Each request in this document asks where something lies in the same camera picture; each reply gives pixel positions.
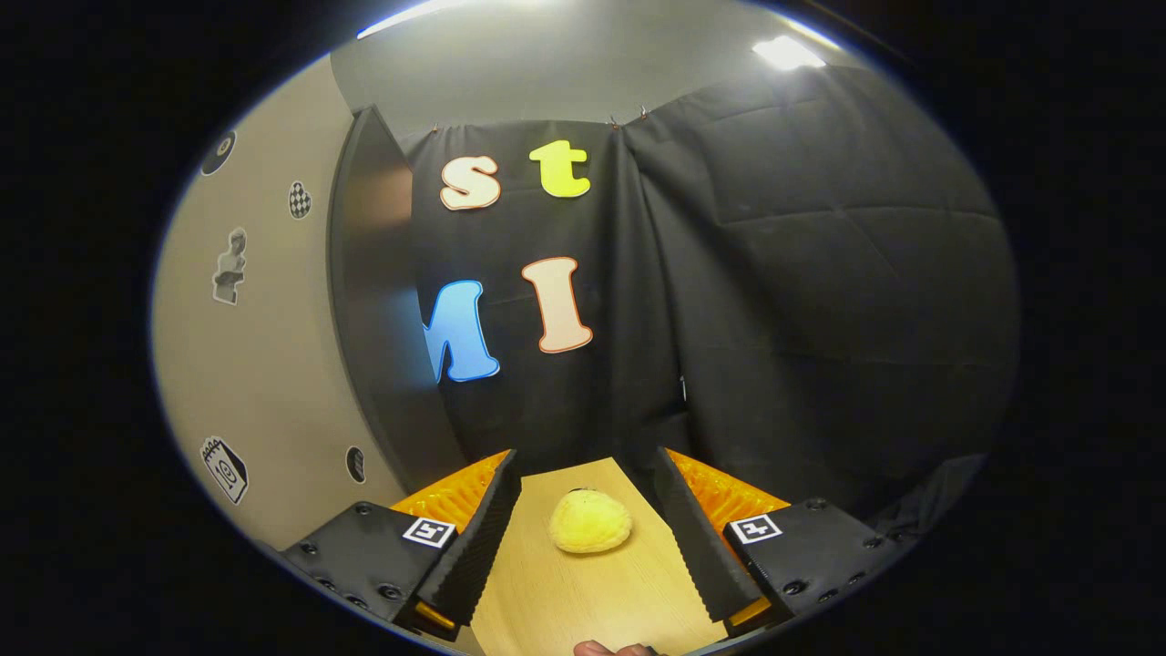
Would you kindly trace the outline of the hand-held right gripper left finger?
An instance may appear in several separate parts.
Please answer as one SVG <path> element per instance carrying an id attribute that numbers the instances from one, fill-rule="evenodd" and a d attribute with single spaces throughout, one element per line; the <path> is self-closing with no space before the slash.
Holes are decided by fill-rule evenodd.
<path id="1" fill-rule="evenodd" d="M 385 507 L 358 501 L 285 548 L 309 581 L 400 632 L 469 626 L 521 493 L 508 449 Z"/>

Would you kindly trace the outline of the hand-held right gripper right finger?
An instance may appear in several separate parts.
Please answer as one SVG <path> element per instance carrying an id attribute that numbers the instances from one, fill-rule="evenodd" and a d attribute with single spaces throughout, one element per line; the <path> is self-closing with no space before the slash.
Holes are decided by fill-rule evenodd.
<path id="1" fill-rule="evenodd" d="M 655 493 L 691 584 L 730 639 L 840 602 L 907 553 L 824 498 L 787 502 L 659 447 Z"/>

